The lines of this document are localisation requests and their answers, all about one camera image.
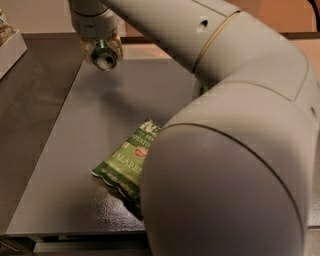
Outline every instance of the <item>gray tabletop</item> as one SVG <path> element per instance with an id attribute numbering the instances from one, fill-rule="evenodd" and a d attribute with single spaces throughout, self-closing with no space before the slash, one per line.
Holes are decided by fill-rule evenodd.
<path id="1" fill-rule="evenodd" d="M 144 231 L 137 211 L 89 169 L 146 119 L 162 126 L 190 103 L 193 83 L 172 60 L 126 60 L 111 72 L 83 63 L 6 234 Z"/>
<path id="2" fill-rule="evenodd" d="M 135 209 L 89 169 L 146 118 L 163 125 L 188 104 L 193 77 L 172 60 L 124 61 L 109 73 L 82 64 L 51 132 L 81 63 L 78 42 L 26 42 L 28 52 L 0 82 L 0 235 L 142 231 Z M 319 168 L 314 184 L 311 227 L 320 226 Z"/>
<path id="3" fill-rule="evenodd" d="M 25 35 L 24 39 L 28 51 L 0 81 L 0 235 L 82 61 L 74 35 Z"/>

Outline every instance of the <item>end effector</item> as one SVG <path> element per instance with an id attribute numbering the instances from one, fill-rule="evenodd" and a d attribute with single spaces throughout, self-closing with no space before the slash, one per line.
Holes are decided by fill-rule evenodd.
<path id="1" fill-rule="evenodd" d="M 99 0 L 69 0 L 71 20 L 84 59 L 100 70 L 111 70 L 122 60 L 118 17 Z"/>

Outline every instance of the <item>green chip bag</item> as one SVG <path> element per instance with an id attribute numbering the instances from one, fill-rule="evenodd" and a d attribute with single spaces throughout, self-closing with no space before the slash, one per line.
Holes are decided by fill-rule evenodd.
<path id="1" fill-rule="evenodd" d="M 148 119 L 111 156 L 91 170 L 140 207 L 140 176 L 144 159 L 160 128 Z"/>

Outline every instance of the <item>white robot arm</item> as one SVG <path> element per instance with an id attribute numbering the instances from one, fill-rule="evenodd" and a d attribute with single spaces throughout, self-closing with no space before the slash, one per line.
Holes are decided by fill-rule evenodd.
<path id="1" fill-rule="evenodd" d="M 69 6 L 84 59 L 100 70 L 113 69 L 123 55 L 117 17 L 99 0 L 69 0 Z"/>
<path id="2" fill-rule="evenodd" d="M 221 0 L 91 4 L 214 86 L 166 124 L 146 158 L 141 202 L 153 254 L 301 256 L 320 118 L 309 60 Z"/>

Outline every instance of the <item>snack bag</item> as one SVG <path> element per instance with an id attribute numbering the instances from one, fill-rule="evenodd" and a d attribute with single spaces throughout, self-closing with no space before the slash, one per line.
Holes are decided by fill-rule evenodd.
<path id="1" fill-rule="evenodd" d="M 0 9 L 0 46 L 3 45 L 12 34 L 12 27 L 8 22 L 7 16 Z"/>
<path id="2" fill-rule="evenodd" d="M 152 120 L 144 122 L 111 156 L 91 170 L 109 186 L 140 207 L 140 176 L 144 159 L 160 128 Z"/>

